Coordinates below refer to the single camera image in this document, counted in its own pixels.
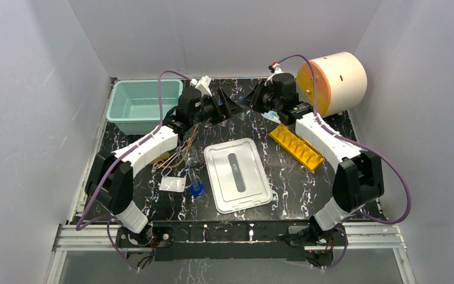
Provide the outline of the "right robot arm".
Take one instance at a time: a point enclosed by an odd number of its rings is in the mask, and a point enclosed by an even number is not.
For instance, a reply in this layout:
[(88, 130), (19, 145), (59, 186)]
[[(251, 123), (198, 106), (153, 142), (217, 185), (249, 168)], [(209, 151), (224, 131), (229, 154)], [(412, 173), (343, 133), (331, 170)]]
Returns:
[(275, 111), (282, 124), (294, 126), (295, 134), (307, 140), (335, 170), (330, 200), (310, 218), (309, 236), (315, 244), (326, 244), (333, 228), (384, 194), (380, 157), (346, 142), (314, 114), (312, 106), (300, 100), (293, 75), (279, 73), (259, 81), (240, 102), (259, 113)]

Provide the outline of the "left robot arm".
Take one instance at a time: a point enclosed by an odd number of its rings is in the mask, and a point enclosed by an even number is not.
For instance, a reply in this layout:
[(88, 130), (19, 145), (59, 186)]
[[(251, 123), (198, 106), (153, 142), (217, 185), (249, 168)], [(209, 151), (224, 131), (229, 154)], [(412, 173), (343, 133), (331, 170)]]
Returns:
[(177, 105), (164, 114), (163, 121), (136, 142), (111, 153), (100, 151), (90, 170), (85, 193), (89, 204), (98, 203), (130, 231), (130, 239), (146, 246), (153, 239), (150, 222), (133, 200), (134, 177), (162, 154), (174, 150), (185, 134), (200, 123), (224, 122), (243, 107), (223, 89), (207, 95), (186, 88)]

